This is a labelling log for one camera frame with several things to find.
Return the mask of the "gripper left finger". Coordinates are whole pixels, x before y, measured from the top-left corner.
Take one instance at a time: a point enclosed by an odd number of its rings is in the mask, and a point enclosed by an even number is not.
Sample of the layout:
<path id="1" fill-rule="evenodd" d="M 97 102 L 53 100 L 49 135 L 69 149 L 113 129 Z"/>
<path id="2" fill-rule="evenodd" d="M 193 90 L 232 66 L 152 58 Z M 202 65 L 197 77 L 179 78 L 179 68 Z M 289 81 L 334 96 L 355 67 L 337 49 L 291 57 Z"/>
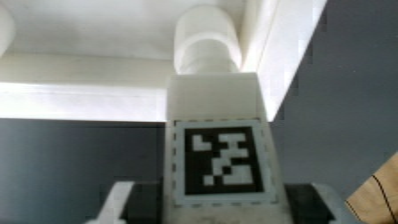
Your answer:
<path id="1" fill-rule="evenodd" d="M 160 224 L 160 183 L 117 181 L 101 209 L 83 224 Z"/>

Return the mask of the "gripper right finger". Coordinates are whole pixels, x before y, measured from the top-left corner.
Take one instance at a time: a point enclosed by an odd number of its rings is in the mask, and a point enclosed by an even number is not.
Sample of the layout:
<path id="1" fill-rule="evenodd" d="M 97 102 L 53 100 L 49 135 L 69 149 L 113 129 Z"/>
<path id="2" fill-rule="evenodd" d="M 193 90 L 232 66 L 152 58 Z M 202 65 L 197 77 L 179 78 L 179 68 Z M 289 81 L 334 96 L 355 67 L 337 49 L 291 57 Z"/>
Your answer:
<path id="1" fill-rule="evenodd" d="M 284 185 L 293 224 L 362 224 L 334 188 L 321 183 Z"/>

